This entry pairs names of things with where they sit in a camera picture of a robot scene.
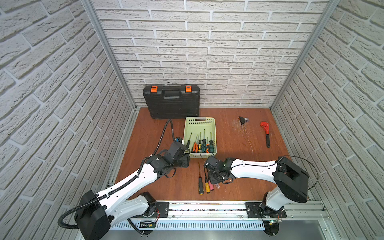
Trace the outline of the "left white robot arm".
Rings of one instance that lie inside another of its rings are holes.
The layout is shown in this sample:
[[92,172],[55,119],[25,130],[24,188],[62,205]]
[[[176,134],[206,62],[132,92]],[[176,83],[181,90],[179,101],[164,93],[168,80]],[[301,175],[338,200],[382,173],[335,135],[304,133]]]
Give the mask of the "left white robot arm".
[[98,193],[88,191],[80,200],[80,209],[74,220],[86,240],[99,240],[112,225],[130,217],[152,214],[156,201],[149,193],[140,194],[130,201],[129,197],[172,170],[187,168],[190,150],[181,142],[174,142],[168,150],[144,159],[139,169]]

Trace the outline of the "green handle screwdriver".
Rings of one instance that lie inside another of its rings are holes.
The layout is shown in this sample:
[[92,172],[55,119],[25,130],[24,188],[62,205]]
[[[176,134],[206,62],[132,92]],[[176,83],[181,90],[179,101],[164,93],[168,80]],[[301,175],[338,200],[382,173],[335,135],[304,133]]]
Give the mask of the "green handle screwdriver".
[[214,141],[213,141],[213,138],[212,138],[212,133],[210,133],[211,135],[211,138],[210,138],[210,141],[209,141],[209,153],[214,153]]
[[203,140],[201,144],[201,153],[207,152],[207,140],[206,140],[206,130],[204,130]]

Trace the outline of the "long black handle screwdriver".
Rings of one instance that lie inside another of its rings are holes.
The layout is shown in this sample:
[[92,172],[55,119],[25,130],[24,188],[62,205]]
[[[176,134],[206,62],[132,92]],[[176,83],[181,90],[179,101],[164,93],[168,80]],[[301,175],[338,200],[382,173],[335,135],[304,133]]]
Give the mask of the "long black handle screwdriver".
[[199,195],[203,195],[204,194],[204,189],[203,189],[203,180],[202,180],[202,176],[201,176],[200,163],[198,163],[198,167],[199,167],[199,182],[198,182]]

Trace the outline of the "black yellow handle screwdriver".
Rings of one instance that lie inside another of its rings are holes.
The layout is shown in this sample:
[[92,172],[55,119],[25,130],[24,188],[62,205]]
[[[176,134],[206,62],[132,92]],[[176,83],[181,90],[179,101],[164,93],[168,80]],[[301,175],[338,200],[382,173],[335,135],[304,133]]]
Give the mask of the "black yellow handle screwdriver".
[[202,138],[201,138],[201,135],[202,135],[202,133],[200,132],[200,134],[199,134],[199,139],[198,139],[198,153],[200,153],[201,152],[201,146],[202,146]]

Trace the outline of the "pink handle screwdriver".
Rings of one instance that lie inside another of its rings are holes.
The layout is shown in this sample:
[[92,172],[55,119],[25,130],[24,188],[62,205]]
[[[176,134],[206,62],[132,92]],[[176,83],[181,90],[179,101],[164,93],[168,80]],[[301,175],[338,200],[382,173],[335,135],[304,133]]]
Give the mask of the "pink handle screwdriver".
[[209,183],[210,191],[213,191],[214,190],[214,186],[212,185],[211,181],[208,181],[208,183]]

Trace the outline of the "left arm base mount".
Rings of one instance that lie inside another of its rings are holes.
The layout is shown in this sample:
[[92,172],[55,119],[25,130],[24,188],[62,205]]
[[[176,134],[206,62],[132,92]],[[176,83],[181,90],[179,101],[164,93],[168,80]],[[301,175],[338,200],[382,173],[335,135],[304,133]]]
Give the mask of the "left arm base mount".
[[155,205],[150,205],[143,215],[137,215],[134,218],[167,218],[169,208],[169,202],[156,202]]

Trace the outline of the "small orange handle screwdriver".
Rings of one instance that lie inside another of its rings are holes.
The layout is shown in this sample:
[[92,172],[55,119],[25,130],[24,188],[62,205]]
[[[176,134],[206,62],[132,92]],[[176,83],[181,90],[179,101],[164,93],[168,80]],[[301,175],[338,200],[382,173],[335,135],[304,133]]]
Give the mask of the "small orange handle screwdriver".
[[198,151],[198,139],[199,139],[199,135],[197,135],[196,142],[194,144],[194,152],[195,153],[197,153],[197,151]]

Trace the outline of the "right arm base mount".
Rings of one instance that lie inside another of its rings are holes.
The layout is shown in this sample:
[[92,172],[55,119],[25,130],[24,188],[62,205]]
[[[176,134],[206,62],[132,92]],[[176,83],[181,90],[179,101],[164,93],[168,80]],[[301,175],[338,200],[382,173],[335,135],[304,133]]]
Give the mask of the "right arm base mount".
[[270,210],[267,207],[263,209],[262,202],[245,202],[245,206],[248,218],[283,219],[287,217],[284,207],[281,207],[278,211]]

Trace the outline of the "orange black stubby screwdriver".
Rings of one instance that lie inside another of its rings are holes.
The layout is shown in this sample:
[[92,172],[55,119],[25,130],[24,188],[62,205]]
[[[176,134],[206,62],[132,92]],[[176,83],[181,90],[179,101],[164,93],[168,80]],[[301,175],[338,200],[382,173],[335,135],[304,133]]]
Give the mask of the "orange black stubby screwdriver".
[[207,147],[206,153],[209,154],[209,153],[210,153],[210,144],[209,144],[209,140],[208,140],[208,138],[207,138],[207,144],[206,144],[206,147]]

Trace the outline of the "black yellow small screwdriver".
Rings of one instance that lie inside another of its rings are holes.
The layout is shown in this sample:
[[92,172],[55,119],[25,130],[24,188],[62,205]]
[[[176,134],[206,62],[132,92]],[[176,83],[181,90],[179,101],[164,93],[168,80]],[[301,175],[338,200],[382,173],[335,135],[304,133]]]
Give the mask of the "black yellow small screwdriver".
[[187,149],[189,149],[192,134],[193,134],[193,133],[191,132],[190,137],[189,137],[189,139],[188,139],[188,141],[187,141],[187,144],[186,144],[186,148],[187,148]]

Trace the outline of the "orange black handle screwdriver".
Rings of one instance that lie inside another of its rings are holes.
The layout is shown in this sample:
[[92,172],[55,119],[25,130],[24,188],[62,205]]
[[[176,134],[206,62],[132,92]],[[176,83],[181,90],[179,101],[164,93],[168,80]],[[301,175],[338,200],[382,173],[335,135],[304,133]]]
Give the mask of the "orange black handle screwdriver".
[[192,153],[196,153],[198,150],[198,137],[199,137],[199,135],[197,134],[196,140],[195,140],[193,148],[192,148]]

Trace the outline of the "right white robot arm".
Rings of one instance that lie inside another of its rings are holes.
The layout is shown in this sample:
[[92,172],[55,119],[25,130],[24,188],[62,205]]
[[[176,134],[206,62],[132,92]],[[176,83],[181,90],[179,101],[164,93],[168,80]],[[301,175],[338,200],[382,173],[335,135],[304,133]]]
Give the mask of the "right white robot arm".
[[251,178],[277,185],[265,194],[264,212],[276,213],[288,203],[304,204],[308,200],[309,174],[286,157],[276,161],[252,162],[227,158],[224,162],[211,156],[205,162],[211,183],[229,184],[234,179]]

